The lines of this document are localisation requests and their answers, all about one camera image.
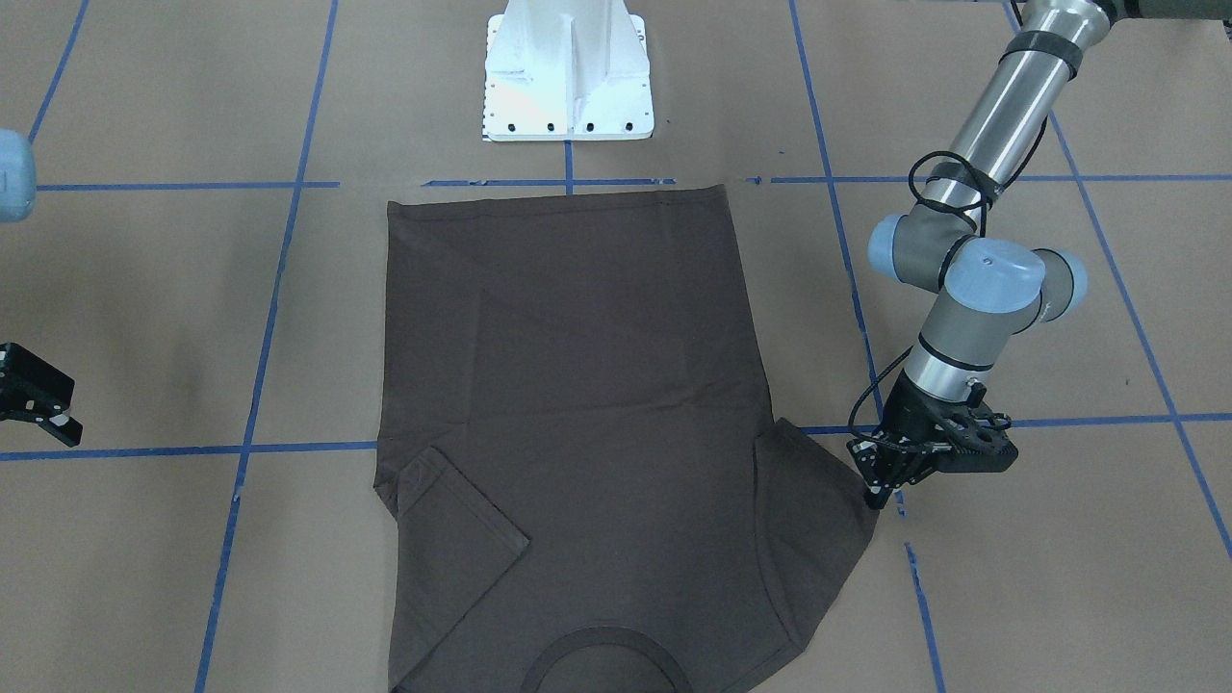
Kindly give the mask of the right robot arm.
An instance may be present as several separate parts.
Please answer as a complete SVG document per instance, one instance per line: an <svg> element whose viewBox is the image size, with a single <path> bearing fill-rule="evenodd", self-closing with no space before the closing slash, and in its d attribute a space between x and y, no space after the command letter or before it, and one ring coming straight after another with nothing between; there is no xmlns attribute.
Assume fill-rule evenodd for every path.
<svg viewBox="0 0 1232 693"><path fill-rule="evenodd" d="M30 141L1 131L1 219L17 223L34 211L37 171ZM78 448L84 427L71 416L75 380L17 342L1 346L1 420L38 425L67 448Z"/></svg>

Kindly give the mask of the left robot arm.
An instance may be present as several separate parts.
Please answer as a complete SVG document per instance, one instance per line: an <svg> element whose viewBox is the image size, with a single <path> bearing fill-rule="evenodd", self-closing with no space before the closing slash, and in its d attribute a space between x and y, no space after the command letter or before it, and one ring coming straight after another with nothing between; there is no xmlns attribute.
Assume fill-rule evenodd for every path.
<svg viewBox="0 0 1232 693"><path fill-rule="evenodd" d="M1090 280L1071 253L999 240L988 221L1085 53L1126 18L1230 18L1230 4L1026 1L1021 17L958 134L920 159L926 176L910 166L910 210L869 240L875 271L935 297L887 367L896 380L878 424L846 445L872 511L931 474L1003 474L1019 455L1011 417L986 401L991 369L1011 335L1072 313Z"/></svg>

